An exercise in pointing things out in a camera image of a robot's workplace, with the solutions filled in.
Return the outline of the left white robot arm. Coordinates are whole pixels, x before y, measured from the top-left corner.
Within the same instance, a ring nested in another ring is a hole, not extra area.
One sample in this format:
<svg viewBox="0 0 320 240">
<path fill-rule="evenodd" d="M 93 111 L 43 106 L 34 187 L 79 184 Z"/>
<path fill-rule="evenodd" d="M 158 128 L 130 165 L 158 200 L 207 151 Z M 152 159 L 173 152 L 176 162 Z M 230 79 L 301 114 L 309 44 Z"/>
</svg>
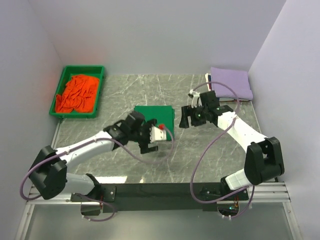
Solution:
<svg viewBox="0 0 320 240">
<path fill-rule="evenodd" d="M 29 172 L 29 179 L 40 197 L 50 200 L 62 192 L 86 198 L 88 201 L 103 199 L 102 185 L 87 173 L 77 175 L 69 170 L 97 155 L 124 148 L 128 142 L 135 142 L 141 154 L 158 150 L 149 144 L 166 140 L 166 131 L 158 128 L 157 120 L 145 120 L 142 113 L 133 111 L 126 119 L 105 127 L 92 137 L 66 147 L 41 149 Z"/>
</svg>

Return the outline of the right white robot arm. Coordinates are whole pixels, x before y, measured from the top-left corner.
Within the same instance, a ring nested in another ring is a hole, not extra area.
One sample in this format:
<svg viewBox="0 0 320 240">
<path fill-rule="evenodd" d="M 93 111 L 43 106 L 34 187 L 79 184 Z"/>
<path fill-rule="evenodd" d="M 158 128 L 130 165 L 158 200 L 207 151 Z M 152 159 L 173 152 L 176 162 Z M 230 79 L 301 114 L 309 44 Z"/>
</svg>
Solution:
<svg viewBox="0 0 320 240">
<path fill-rule="evenodd" d="M 181 108 L 180 128 L 198 127 L 207 122 L 229 134 L 244 150 L 244 167 L 235 173 L 221 178 L 219 193 L 230 200 L 237 190 L 257 186 L 284 174 L 280 141 L 267 137 L 245 123 L 228 105 L 220 105 L 214 91 L 199 93 L 189 91 L 190 105 Z"/>
</svg>

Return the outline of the green t-shirt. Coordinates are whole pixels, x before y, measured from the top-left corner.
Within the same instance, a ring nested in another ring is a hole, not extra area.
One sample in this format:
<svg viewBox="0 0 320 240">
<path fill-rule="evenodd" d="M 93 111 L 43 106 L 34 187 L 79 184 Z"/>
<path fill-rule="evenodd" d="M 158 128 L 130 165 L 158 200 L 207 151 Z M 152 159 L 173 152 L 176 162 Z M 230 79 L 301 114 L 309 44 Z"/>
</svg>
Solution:
<svg viewBox="0 0 320 240">
<path fill-rule="evenodd" d="M 171 105 L 136 105 L 133 110 L 143 114 L 146 121 L 156 119 L 158 125 L 165 125 L 175 136 L 175 110 Z"/>
</svg>

